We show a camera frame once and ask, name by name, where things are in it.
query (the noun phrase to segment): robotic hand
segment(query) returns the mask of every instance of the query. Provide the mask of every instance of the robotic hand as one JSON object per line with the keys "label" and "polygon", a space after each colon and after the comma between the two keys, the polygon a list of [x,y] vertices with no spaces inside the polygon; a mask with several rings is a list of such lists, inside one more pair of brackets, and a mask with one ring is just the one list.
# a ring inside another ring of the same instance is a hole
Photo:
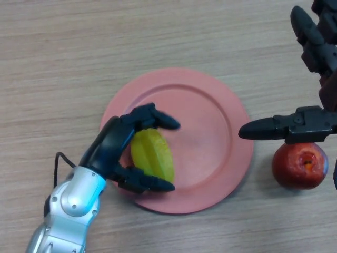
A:
{"label": "robotic hand", "polygon": [[[249,122],[239,130],[248,140],[282,140],[286,144],[324,142],[337,133],[337,1],[314,0],[312,11],[319,16],[316,26],[300,7],[292,9],[290,19],[297,41],[303,47],[302,60],[312,73],[319,73],[319,97],[323,108],[307,106],[287,116]],[[337,189],[337,163],[334,172]]]}
{"label": "robotic hand", "polygon": [[[150,103],[121,117],[112,117],[78,166],[62,153],[56,154],[54,190],[45,202],[44,222],[32,235],[26,253],[85,253],[87,231],[100,210],[100,195],[107,179],[139,194],[175,190],[167,181],[146,176],[136,167],[123,168],[119,163],[133,135],[148,128],[176,130],[180,124]],[[73,169],[66,180],[57,185],[59,156]]]}

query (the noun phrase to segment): wood grain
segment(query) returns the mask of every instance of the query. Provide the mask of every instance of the wood grain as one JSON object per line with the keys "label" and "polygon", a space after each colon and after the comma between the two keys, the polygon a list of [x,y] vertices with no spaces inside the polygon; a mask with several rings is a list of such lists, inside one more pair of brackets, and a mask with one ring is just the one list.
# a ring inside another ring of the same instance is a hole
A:
{"label": "wood grain", "polygon": [[[290,11],[305,0],[0,1],[0,252],[24,252],[42,222],[54,155],[77,162],[115,92],[163,67],[226,83],[255,120],[320,105],[319,77],[301,60]],[[330,171],[291,194],[272,179],[282,141],[256,142],[250,172],[219,205],[161,216],[109,187],[87,252],[335,253],[336,138],[320,146]],[[68,167],[62,163],[60,179]]]}

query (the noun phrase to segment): black cable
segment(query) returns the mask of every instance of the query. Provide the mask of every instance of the black cable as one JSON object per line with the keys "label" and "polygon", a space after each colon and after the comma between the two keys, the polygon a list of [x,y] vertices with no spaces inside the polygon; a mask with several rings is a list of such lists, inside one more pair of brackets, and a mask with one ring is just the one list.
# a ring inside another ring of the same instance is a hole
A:
{"label": "black cable", "polygon": [[58,152],[55,156],[55,167],[54,167],[54,188],[57,186],[57,170],[58,170],[58,159],[62,157],[62,159],[72,168],[76,167],[76,165],[65,156],[64,153]]}

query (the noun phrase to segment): black robotic finger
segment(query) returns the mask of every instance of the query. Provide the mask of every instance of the black robotic finger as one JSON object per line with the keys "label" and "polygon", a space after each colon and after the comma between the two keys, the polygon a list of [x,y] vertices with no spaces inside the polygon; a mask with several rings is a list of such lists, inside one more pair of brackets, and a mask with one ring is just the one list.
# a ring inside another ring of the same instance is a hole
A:
{"label": "black robotic finger", "polygon": [[325,43],[325,40],[320,31],[317,29],[314,21],[305,12],[305,10],[299,6],[295,6],[292,9],[290,22],[294,33],[298,38],[298,43],[302,46],[305,46],[307,42],[315,46],[323,45]]}
{"label": "black robotic finger", "polygon": [[155,126],[157,128],[164,128],[168,130],[176,130],[180,128],[180,123],[170,115],[158,111],[156,108],[151,110],[151,114],[155,119]]}
{"label": "black robotic finger", "polygon": [[109,179],[117,182],[118,187],[138,194],[142,194],[144,191],[169,192],[175,190],[175,186],[170,182],[158,177],[147,176],[142,169],[134,166],[124,168],[120,164],[116,164]]}

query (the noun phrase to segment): yellow fruit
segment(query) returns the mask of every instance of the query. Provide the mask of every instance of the yellow fruit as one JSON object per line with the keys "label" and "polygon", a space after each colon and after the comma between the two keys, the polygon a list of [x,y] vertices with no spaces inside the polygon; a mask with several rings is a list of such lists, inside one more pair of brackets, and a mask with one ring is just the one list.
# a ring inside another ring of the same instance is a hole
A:
{"label": "yellow fruit", "polygon": [[131,141],[131,157],[136,167],[149,176],[173,183],[173,159],[169,145],[156,129],[135,134]]}

